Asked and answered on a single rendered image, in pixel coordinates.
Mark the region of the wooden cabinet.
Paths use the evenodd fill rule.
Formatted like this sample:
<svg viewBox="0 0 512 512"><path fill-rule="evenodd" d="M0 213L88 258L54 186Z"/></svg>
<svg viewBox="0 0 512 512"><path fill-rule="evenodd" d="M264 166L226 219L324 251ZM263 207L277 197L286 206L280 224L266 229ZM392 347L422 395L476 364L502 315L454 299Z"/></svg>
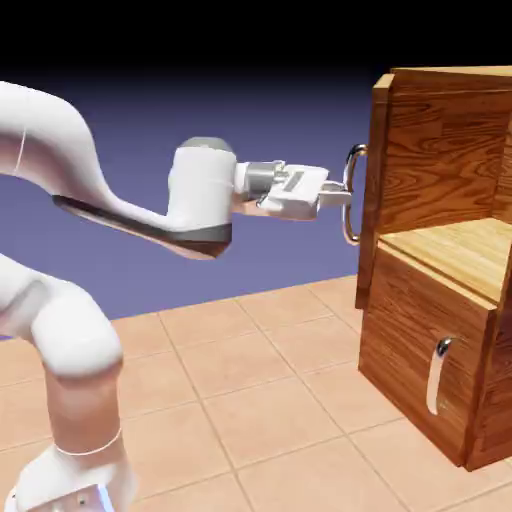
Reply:
<svg viewBox="0 0 512 512"><path fill-rule="evenodd" d="M375 255L384 243L497 307L475 470L512 457L512 65L390 73Z"/></svg>

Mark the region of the short wooden cabinet door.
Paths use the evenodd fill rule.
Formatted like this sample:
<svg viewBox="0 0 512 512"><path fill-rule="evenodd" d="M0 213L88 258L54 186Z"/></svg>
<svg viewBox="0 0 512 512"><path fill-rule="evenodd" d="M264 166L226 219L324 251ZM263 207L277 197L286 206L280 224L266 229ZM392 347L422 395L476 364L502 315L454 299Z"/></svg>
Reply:
<svg viewBox="0 0 512 512"><path fill-rule="evenodd" d="M364 311L360 372L446 457L469 464L495 304L418 261L378 245ZM455 338L443 365L437 416L426 406L431 356Z"/></svg>

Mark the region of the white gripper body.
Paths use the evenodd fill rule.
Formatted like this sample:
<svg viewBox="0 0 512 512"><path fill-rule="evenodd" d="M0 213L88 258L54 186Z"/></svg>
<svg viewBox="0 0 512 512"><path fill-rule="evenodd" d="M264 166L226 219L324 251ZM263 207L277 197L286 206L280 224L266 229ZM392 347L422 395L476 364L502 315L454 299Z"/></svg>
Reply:
<svg viewBox="0 0 512 512"><path fill-rule="evenodd" d="M257 206L270 216L309 221L316 218L319 195L329 171L323 167L285 164L274 178L270 190Z"/></svg>

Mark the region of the tall wooden cabinet door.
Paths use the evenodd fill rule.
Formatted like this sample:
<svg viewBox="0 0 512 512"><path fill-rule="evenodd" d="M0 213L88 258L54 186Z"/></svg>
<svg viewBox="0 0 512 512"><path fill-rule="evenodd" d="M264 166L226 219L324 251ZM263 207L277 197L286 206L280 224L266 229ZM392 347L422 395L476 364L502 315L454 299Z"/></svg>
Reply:
<svg viewBox="0 0 512 512"><path fill-rule="evenodd" d="M359 244L359 266L355 307L367 308L378 238L382 166L385 162L388 130L389 96L394 75L384 74L372 88L371 118L367 150L365 193Z"/></svg>

